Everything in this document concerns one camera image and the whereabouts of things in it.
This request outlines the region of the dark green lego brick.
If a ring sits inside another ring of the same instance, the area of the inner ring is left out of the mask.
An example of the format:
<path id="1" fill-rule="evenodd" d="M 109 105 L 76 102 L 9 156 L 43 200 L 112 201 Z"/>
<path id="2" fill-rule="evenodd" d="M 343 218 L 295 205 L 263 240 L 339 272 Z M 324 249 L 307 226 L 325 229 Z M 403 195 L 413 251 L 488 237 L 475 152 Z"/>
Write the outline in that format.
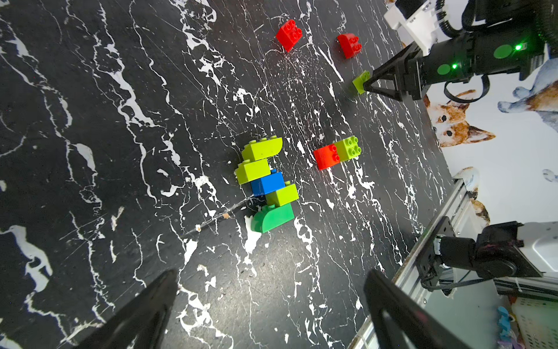
<path id="1" fill-rule="evenodd" d="M 257 233 L 267 233 L 295 218 L 291 204 L 283 206 L 267 205 L 254 215 L 251 229 Z"/>

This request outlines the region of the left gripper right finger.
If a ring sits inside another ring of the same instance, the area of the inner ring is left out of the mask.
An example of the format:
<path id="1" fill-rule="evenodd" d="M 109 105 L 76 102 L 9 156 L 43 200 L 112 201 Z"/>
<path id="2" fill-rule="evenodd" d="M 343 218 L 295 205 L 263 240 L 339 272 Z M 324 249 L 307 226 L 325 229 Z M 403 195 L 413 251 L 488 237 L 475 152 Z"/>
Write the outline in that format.
<path id="1" fill-rule="evenodd" d="M 382 272 L 369 271 L 364 292 L 380 348 L 468 347 Z"/>

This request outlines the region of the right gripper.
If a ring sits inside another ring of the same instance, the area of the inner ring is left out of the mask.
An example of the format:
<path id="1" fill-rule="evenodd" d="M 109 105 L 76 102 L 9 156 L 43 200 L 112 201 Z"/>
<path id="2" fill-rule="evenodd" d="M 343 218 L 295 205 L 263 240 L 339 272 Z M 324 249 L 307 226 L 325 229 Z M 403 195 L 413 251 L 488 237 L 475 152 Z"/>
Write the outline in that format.
<path id="1" fill-rule="evenodd" d="M 376 68 L 363 89 L 399 102 L 421 100 L 433 84 L 435 63 L 433 56 L 424 56 L 417 43 L 412 43 Z M 402 77 L 404 84 L 397 83 Z M 378 87 L 374 83 L 379 80 L 395 81 L 394 87 Z"/>

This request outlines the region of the blue lego brick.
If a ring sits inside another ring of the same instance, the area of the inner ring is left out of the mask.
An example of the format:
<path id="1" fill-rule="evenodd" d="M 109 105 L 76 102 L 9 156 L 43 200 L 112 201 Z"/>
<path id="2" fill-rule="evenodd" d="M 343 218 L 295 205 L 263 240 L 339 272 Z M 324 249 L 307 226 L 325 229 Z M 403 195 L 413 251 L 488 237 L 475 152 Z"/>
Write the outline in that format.
<path id="1" fill-rule="evenodd" d="M 268 176 L 251 181 L 251 190 L 254 196 L 265 196 L 285 187 L 283 173 L 271 171 Z"/>

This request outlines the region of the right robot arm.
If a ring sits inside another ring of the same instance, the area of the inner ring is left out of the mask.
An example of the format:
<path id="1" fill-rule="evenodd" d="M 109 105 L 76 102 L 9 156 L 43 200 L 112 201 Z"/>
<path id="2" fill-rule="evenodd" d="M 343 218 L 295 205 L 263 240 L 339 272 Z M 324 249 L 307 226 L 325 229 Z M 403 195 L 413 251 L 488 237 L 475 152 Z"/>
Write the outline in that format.
<path id="1" fill-rule="evenodd" d="M 397 1 L 384 18 L 411 43 L 375 69 L 361 90 L 393 100 L 420 100 L 435 84 L 518 74 L 524 80 L 557 48 L 556 1 L 468 1 L 462 27 L 446 18 L 444 1 Z"/>

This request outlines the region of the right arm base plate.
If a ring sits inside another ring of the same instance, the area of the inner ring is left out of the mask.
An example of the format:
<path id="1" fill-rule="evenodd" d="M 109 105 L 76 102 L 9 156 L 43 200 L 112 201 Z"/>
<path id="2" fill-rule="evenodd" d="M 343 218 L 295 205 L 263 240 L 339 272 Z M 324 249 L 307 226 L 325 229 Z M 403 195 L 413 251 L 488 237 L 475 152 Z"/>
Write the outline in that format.
<path id="1" fill-rule="evenodd" d="M 436 286 L 443 271 L 447 269 L 447 267 L 443 267 L 440 252 L 441 238 L 447 236 L 455 237 L 455 233 L 450 218 L 443 216 L 430 231 L 426 244 L 419 252 L 416 260 L 420 280 L 426 287 Z"/>

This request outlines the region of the lime lego brick back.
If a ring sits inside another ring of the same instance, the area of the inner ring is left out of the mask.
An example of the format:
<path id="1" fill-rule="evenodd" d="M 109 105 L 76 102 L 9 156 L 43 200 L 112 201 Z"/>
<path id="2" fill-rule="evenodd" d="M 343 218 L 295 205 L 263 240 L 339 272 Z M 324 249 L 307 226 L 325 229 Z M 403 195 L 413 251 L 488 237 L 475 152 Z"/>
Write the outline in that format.
<path id="1" fill-rule="evenodd" d="M 271 173 L 267 159 L 257 161 L 245 160 L 235 170 L 235 176 L 240 185 L 268 176 Z"/>

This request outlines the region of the lime lego brick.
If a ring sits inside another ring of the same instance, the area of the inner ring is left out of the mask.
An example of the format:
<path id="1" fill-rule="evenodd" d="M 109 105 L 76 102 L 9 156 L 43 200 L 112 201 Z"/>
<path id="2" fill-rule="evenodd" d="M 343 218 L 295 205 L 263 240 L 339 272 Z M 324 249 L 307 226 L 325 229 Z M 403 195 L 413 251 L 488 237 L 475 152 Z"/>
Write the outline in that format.
<path id="1" fill-rule="evenodd" d="M 271 173 L 267 159 L 257 161 L 245 160 L 235 170 L 235 176 L 240 185 L 268 176 Z"/>
<path id="2" fill-rule="evenodd" d="M 356 88 L 357 93 L 362 95 L 366 92 L 364 84 L 371 78 L 369 71 L 363 71 L 360 75 L 353 79 L 353 86 Z"/>
<path id="3" fill-rule="evenodd" d="M 297 187 L 290 181 L 285 182 L 285 187 L 278 189 L 265 196 L 267 205 L 270 206 L 285 206 L 299 199 Z"/>
<path id="4" fill-rule="evenodd" d="M 358 138 L 351 136 L 334 144 L 341 161 L 349 161 L 358 157 L 362 153 L 362 149 L 358 145 Z"/>
<path id="5" fill-rule="evenodd" d="M 278 155 L 282 148 L 283 138 L 272 136 L 270 139 L 263 138 L 260 141 L 251 140 L 244 147 L 241 155 L 244 161 L 259 161 Z"/>

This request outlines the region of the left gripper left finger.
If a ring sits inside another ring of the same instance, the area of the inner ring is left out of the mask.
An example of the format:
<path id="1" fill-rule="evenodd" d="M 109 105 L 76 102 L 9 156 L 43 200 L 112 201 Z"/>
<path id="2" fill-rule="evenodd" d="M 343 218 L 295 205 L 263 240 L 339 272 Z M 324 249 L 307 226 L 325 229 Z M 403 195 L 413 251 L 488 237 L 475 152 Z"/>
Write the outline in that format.
<path id="1" fill-rule="evenodd" d="M 164 271 L 79 348 L 160 348 L 177 296 L 176 269 Z"/>

